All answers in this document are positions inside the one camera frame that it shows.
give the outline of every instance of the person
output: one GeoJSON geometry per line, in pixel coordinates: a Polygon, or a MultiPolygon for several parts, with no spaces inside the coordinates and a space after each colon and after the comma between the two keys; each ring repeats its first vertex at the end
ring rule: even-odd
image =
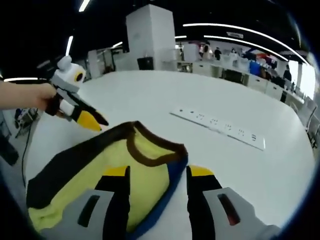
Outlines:
{"type": "Polygon", "coordinates": [[[221,55],[221,51],[219,49],[219,47],[217,47],[214,51],[214,56],[215,56],[215,59],[217,59],[218,61],[220,61],[220,55],[221,55]]]}
{"type": "MultiPolygon", "coordinates": [[[[45,111],[49,100],[56,95],[56,89],[49,83],[15,84],[0,82],[0,109],[38,108],[45,111]]],[[[32,240],[41,239],[31,225],[26,205],[26,189],[21,173],[11,167],[0,156],[1,214],[5,216],[1,236],[32,240]]]]}
{"type": "Polygon", "coordinates": [[[290,82],[292,80],[292,76],[291,76],[291,73],[290,73],[289,65],[286,66],[286,70],[284,71],[283,78],[284,79],[288,79],[290,82]]]}
{"type": "Polygon", "coordinates": [[[204,57],[204,46],[201,44],[200,47],[199,47],[199,55],[201,58],[204,57]]]}
{"type": "Polygon", "coordinates": [[[210,60],[212,55],[212,50],[210,47],[210,42],[207,42],[203,47],[203,59],[210,60]]]}

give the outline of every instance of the office desk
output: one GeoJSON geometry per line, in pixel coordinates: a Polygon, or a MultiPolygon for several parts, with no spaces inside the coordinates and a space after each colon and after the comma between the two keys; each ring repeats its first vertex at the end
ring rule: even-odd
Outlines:
{"type": "MultiPolygon", "coordinates": [[[[195,74],[199,74],[202,76],[207,76],[207,77],[218,77],[221,78],[223,71],[224,70],[231,70],[231,71],[235,71],[235,72],[239,72],[243,75],[243,79],[242,79],[242,84],[255,89],[261,93],[267,94],[267,87],[268,85],[273,85],[274,83],[270,83],[269,80],[266,80],[264,78],[261,78],[259,76],[253,75],[251,74],[249,71],[246,71],[244,69],[238,68],[238,67],[233,67],[233,66],[228,66],[223,64],[223,62],[221,62],[221,64],[217,64],[216,61],[196,61],[196,62],[186,62],[186,61],[177,61],[177,63],[181,63],[181,64],[186,64],[186,65],[193,65],[193,73],[195,74]],[[195,68],[195,66],[202,66],[203,70],[201,71],[201,69],[195,68]],[[208,66],[210,67],[216,67],[218,68],[217,71],[214,72],[213,69],[209,69],[208,66]],[[260,82],[258,84],[255,84],[254,81],[255,80],[259,80],[260,82]]],[[[304,100],[302,98],[300,98],[299,96],[297,96],[295,93],[288,91],[278,85],[276,85],[276,88],[279,89],[281,88],[281,90],[283,92],[286,92],[287,95],[290,95],[290,97],[287,97],[287,100],[284,101],[284,103],[290,105],[291,102],[293,102],[296,106],[302,106],[304,103],[304,100]]],[[[277,92],[275,94],[271,94],[271,96],[275,95],[274,97],[277,100],[281,100],[282,97],[282,93],[281,92],[277,92]]]]}
{"type": "MultiPolygon", "coordinates": [[[[211,169],[255,207],[266,224],[284,226],[304,196],[314,170],[308,136],[295,112],[241,84],[170,71],[123,71],[84,83],[79,95],[107,117],[110,127],[141,121],[156,135],[185,144],[189,164],[211,169]],[[201,113],[264,136],[261,151],[169,114],[176,107],[201,113]]],[[[74,122],[43,115],[27,156],[26,178],[52,157],[93,136],[74,122]]],[[[143,240],[191,240],[184,174],[156,226],[143,240]]]]}

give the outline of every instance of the white pillar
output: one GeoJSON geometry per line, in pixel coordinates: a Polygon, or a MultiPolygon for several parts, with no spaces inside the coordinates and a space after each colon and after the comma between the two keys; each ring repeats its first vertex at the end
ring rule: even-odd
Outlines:
{"type": "Polygon", "coordinates": [[[296,85],[300,88],[301,85],[301,78],[302,78],[302,63],[298,65],[298,79],[296,81],[296,85]]]}
{"type": "Polygon", "coordinates": [[[149,4],[129,14],[126,27],[133,61],[153,57],[154,69],[162,70],[163,61],[176,59],[175,26],[171,11],[149,4]]]}
{"type": "Polygon", "coordinates": [[[279,60],[279,59],[277,62],[278,62],[278,64],[277,64],[277,67],[275,70],[279,74],[279,76],[282,78],[285,71],[286,71],[286,67],[289,63],[286,61],[283,61],[283,60],[279,60]]]}
{"type": "Polygon", "coordinates": [[[91,78],[99,78],[101,76],[101,73],[98,66],[98,55],[96,50],[88,52],[88,61],[91,78]]]}
{"type": "Polygon", "coordinates": [[[184,60],[186,62],[196,62],[199,60],[199,47],[195,43],[188,43],[183,45],[184,60]]]}

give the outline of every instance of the curved light strip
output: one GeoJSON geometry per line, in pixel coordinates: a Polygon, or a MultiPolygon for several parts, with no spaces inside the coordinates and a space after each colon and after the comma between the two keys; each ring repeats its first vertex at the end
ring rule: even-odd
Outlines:
{"type": "Polygon", "coordinates": [[[82,13],[83,11],[85,11],[86,7],[88,6],[90,0],[83,0],[80,8],[79,8],[79,13],[82,13]]]}
{"type": "Polygon", "coordinates": [[[229,40],[229,41],[235,41],[235,42],[239,42],[239,43],[243,43],[243,44],[248,44],[263,50],[266,50],[270,53],[272,53],[273,55],[278,56],[279,58],[285,60],[285,61],[289,61],[288,59],[286,59],[284,56],[280,55],[279,53],[276,53],[275,51],[272,51],[264,46],[260,46],[258,44],[254,44],[252,42],[248,42],[248,41],[243,41],[243,40],[239,40],[239,39],[235,39],[235,38],[231,38],[231,37],[225,37],[225,36],[209,36],[209,35],[204,35],[205,38],[209,38],[209,39],[224,39],[224,40],[229,40]]]}
{"type": "Polygon", "coordinates": [[[66,46],[66,51],[65,51],[66,56],[68,56],[70,53],[70,48],[73,40],[74,40],[74,36],[70,36],[68,40],[68,45],[66,46]]]}
{"type": "Polygon", "coordinates": [[[117,44],[113,45],[112,48],[116,48],[116,47],[118,47],[118,46],[120,46],[120,45],[122,45],[122,44],[123,44],[122,41],[121,41],[121,42],[118,42],[117,44]]]}
{"type": "Polygon", "coordinates": [[[175,36],[174,38],[175,38],[175,39],[186,39],[187,36],[186,36],[186,35],[183,35],[183,36],[175,36]]]}
{"type": "Polygon", "coordinates": [[[14,78],[6,78],[3,81],[11,82],[11,81],[17,81],[17,80],[38,80],[38,78],[37,77],[14,77],[14,78]]]}
{"type": "Polygon", "coordinates": [[[270,39],[282,46],[284,46],[285,48],[289,49],[291,52],[293,52],[295,55],[297,55],[302,61],[304,61],[306,64],[309,65],[308,61],[305,60],[298,52],[296,52],[295,50],[293,50],[291,47],[289,47],[288,45],[284,44],[283,42],[273,38],[272,36],[269,36],[267,34],[264,34],[262,32],[259,31],[255,31],[255,30],[251,30],[249,28],[245,28],[245,27],[241,27],[241,26],[234,26],[234,25],[228,25],[228,24],[220,24],[220,23],[189,23],[189,24],[183,24],[184,27],[193,27],[193,26],[216,26],[216,27],[226,27],[226,28],[232,28],[232,29],[239,29],[239,30],[244,30],[247,32],[251,32],[254,34],[258,34],[260,36],[263,36],[267,39],[270,39]]]}

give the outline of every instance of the finger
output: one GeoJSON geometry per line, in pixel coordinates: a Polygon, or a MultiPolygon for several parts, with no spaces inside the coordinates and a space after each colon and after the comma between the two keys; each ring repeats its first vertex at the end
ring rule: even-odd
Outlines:
{"type": "Polygon", "coordinates": [[[56,116],[61,118],[61,119],[65,119],[66,118],[66,115],[60,110],[56,113],[56,116]]]}
{"type": "Polygon", "coordinates": [[[43,99],[51,99],[57,94],[57,90],[49,83],[39,85],[40,97],[43,99]]]}

